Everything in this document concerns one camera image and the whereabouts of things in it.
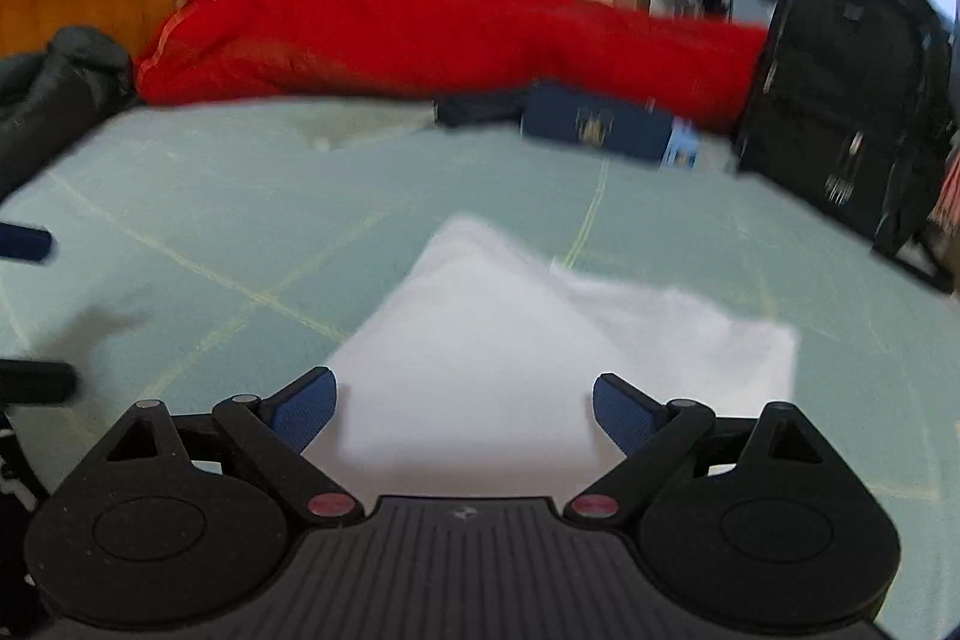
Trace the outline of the black backpack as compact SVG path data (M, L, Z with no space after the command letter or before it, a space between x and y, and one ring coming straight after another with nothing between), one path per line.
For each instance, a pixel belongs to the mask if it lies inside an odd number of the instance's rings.
M737 127L737 167L949 294L931 244L955 133L950 35L928 0L778 0Z

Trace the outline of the white printed t-shirt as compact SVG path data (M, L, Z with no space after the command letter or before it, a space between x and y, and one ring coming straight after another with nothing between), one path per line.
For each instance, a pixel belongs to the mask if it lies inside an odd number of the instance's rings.
M332 356L340 399L306 458L387 494L566 500L617 463L597 377L752 417L794 393L799 333L678 287L581 275L470 216Z

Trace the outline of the black flat pouch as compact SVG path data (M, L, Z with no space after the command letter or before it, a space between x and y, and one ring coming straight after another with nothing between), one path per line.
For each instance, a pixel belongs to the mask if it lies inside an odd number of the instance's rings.
M528 97L527 89L439 97L434 103L436 123L444 128L519 125L526 112Z

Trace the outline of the red quilt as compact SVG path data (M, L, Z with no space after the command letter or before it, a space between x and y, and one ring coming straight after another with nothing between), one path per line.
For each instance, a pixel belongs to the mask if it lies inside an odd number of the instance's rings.
M187 0L135 58L153 106L274 96L426 101L534 81L731 130L765 29L592 0Z

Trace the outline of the blue white small box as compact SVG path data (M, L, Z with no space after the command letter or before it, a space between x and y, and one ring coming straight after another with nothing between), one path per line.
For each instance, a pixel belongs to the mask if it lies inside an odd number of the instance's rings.
M700 133L688 120L675 119L662 154L664 169L692 170L700 152Z

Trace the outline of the navy mickey pouch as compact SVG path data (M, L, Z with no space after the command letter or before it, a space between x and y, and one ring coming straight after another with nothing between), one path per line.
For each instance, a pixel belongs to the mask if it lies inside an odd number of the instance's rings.
M659 164L686 125L672 113L540 83L527 96L521 133L539 142L607 151Z

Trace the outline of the light green bed sheet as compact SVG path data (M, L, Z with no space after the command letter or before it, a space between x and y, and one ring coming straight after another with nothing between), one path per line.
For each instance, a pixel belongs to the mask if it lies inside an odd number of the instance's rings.
M75 365L73 403L21 409L47 484L130 404L200 413L267 396L332 356L470 216L581 275L678 287L799 333L791 401L900 533L880 620L898 638L958 622L958 304L732 169L540 145L509 128L420 130L322 152L308 103L133 110L3 205L43 226L44 266L2 269L2 349Z

